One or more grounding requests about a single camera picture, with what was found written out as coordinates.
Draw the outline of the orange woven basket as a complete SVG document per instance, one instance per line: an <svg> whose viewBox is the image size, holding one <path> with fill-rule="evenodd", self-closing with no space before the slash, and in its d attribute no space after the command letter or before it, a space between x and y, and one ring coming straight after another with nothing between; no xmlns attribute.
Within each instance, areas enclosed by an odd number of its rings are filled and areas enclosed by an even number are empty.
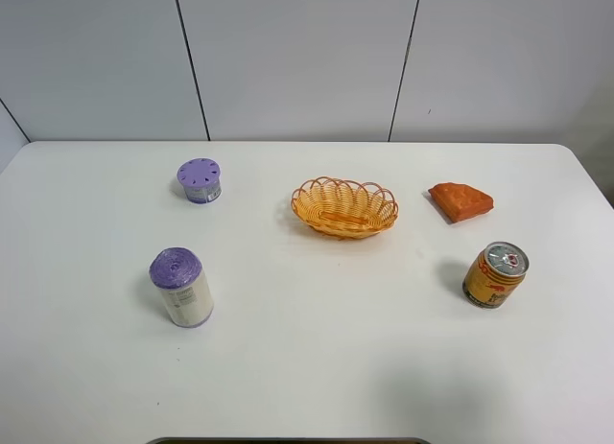
<svg viewBox="0 0 614 444"><path fill-rule="evenodd" d="M375 183L321 176L305 181L291 197L294 214L319 233L361 240L394 226L399 206L393 193Z"/></svg>

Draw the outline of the purple trash bag roll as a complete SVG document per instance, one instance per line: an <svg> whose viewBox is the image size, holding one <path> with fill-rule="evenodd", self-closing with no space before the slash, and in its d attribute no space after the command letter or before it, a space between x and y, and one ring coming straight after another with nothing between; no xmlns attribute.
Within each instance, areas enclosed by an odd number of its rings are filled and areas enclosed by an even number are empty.
<svg viewBox="0 0 614 444"><path fill-rule="evenodd" d="M176 326L196 328L210 318L213 297L202 263L191 250L184 247L162 250L150 264L149 275Z"/></svg>

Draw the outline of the orange triangular bread piece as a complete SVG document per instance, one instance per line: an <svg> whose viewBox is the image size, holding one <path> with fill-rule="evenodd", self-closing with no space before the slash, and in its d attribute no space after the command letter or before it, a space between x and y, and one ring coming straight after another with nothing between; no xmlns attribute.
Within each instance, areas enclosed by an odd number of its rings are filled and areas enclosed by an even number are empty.
<svg viewBox="0 0 614 444"><path fill-rule="evenodd" d="M490 195L466 184L439 183L428 193L452 223L475 218L494 208L494 199Z"/></svg>

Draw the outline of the gold drink can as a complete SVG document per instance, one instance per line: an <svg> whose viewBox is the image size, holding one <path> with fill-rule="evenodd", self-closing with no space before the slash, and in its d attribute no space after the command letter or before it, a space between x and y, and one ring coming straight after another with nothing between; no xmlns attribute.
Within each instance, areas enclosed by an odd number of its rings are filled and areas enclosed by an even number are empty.
<svg viewBox="0 0 614 444"><path fill-rule="evenodd" d="M462 282L463 292L472 304L497 309L522 283L529 267L528 256L517 245L491 243L469 268Z"/></svg>

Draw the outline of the purple lidded air freshener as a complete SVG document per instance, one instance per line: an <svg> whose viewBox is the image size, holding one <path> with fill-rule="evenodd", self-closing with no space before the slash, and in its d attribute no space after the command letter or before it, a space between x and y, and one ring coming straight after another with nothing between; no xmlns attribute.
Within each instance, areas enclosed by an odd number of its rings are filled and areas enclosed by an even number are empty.
<svg viewBox="0 0 614 444"><path fill-rule="evenodd" d="M209 158L195 158L183 163L177 170L177 181L188 200L206 204L216 200L222 193L221 168Z"/></svg>

